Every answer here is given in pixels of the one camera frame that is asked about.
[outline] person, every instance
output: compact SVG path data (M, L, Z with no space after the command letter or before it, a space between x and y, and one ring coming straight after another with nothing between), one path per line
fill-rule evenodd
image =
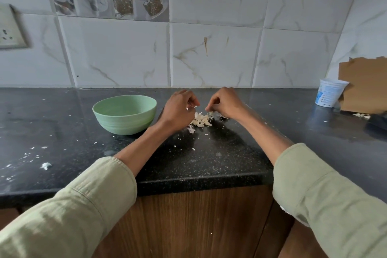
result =
M0 232L0 257L90 257L136 200L135 176L152 153L185 128L200 105L192 91L174 93L156 124L114 157L98 159L57 194ZM341 176L305 144L268 127L233 88L221 88L207 111L245 127L274 166L273 196L309 225L329 257L386 257L387 205Z

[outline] wall outlet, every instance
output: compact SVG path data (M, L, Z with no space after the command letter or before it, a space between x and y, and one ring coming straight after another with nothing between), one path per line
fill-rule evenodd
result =
M9 4L0 3L0 48L27 47L14 12Z

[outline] sleeve cuff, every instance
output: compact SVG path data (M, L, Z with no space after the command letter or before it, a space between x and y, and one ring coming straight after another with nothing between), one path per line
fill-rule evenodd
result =
M107 232L134 204L137 184L132 171L114 157L99 158L68 184L99 211Z
M274 165L273 197L296 216L297 205L319 178L335 171L304 143L286 149Z

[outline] countertop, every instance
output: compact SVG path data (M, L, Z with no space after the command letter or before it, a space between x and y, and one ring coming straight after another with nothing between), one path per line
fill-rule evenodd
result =
M0 207L52 197L97 158L133 142L97 122L101 99L141 94L157 100L157 119L176 89L0 88ZM194 89L204 111L215 89ZM314 104L315 89L237 89L242 100L293 142L304 142L339 173L387 202L387 134L365 119ZM137 176L138 195L273 183L273 167L231 119L171 136ZM41 164L52 166L44 170Z

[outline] light green shirt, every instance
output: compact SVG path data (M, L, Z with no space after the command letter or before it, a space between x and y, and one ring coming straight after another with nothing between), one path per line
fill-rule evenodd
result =
M136 195L130 169L116 158L100 158L53 198L6 226L0 232L0 257L90 257ZM329 257L387 257L387 205L305 144L293 145L277 159L273 196L309 224Z

